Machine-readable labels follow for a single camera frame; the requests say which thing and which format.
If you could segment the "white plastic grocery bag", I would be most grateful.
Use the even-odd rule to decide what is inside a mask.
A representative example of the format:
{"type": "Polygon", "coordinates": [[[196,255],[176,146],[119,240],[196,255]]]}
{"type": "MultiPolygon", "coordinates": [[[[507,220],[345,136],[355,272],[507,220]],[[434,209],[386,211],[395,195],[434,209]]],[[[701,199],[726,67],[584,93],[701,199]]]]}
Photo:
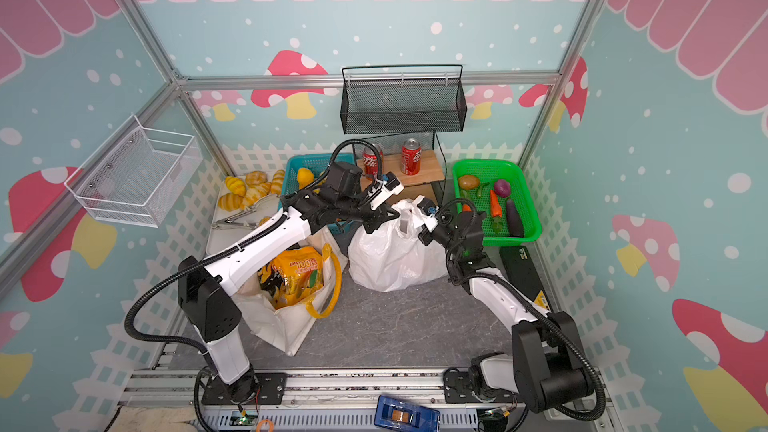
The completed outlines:
{"type": "Polygon", "coordinates": [[[447,276],[444,248],[419,239],[424,221],[414,202],[404,199],[392,208],[398,218],[372,233],[363,227],[355,232],[348,247],[353,281],[376,292],[394,292],[447,276]]]}

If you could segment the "orange yellow snack bag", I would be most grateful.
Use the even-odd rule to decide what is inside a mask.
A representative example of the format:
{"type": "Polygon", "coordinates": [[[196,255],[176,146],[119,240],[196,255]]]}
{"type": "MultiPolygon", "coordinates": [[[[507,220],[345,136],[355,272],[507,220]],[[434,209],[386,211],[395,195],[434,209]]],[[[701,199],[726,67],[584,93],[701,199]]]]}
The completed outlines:
{"type": "Polygon", "coordinates": [[[283,277],[276,309],[296,305],[324,286],[323,257],[312,247],[287,250],[270,264],[283,277]]]}

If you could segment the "black yellow snack bag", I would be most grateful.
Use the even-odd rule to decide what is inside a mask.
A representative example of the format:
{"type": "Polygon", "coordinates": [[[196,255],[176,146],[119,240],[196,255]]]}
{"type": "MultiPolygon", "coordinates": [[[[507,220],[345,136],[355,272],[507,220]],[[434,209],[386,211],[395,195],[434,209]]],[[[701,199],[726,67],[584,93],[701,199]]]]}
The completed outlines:
{"type": "Polygon", "coordinates": [[[267,294],[270,302],[275,304],[283,285],[282,275],[271,264],[267,264],[259,270],[258,278],[261,290],[267,294]]]}

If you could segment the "cream canvas tote bag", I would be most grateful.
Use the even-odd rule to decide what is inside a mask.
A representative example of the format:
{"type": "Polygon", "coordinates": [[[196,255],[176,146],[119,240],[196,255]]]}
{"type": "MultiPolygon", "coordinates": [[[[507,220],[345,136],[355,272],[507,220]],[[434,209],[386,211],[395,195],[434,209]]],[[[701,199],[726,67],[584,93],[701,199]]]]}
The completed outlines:
{"type": "Polygon", "coordinates": [[[341,293],[348,259],[327,227],[258,270],[232,296],[251,332],[289,356],[341,293]]]}

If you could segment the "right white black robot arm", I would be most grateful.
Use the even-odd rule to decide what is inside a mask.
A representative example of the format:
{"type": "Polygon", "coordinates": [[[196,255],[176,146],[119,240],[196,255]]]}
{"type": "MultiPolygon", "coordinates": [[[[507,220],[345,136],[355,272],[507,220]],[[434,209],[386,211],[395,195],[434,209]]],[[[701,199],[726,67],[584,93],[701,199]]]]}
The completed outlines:
{"type": "Polygon", "coordinates": [[[473,360],[472,394],[481,401],[509,395],[533,413],[554,409],[577,421],[599,419],[607,404],[605,387],[574,320],[536,305],[504,277],[483,249],[484,214],[467,199],[440,208],[423,196],[414,201],[413,213],[419,240],[444,248],[450,282],[483,303],[511,334],[511,353],[473,360]],[[457,211],[459,204],[465,211],[457,211]]]}

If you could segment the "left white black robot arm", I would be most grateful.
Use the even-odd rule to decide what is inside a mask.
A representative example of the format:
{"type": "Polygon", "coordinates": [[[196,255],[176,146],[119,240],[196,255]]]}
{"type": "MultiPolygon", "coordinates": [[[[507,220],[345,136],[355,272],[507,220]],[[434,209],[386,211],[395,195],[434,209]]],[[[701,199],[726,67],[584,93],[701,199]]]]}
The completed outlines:
{"type": "Polygon", "coordinates": [[[193,347],[202,353],[206,364],[227,387],[255,389],[257,380],[238,332],[241,312],[233,295],[279,254],[330,224],[356,221],[372,232],[398,216],[386,202],[402,191],[401,183],[393,173],[377,172],[372,184],[362,189],[361,169],[337,160],[351,145],[369,149],[376,158],[382,156],[377,147],[366,140],[343,141],[320,176],[308,186],[282,196],[280,210],[264,225],[227,249],[201,261],[191,260],[139,297],[126,314],[126,333],[138,341],[170,340],[193,347]],[[198,340],[144,333],[134,324],[140,309],[173,283],[179,285],[180,305],[197,328],[198,340]]]}

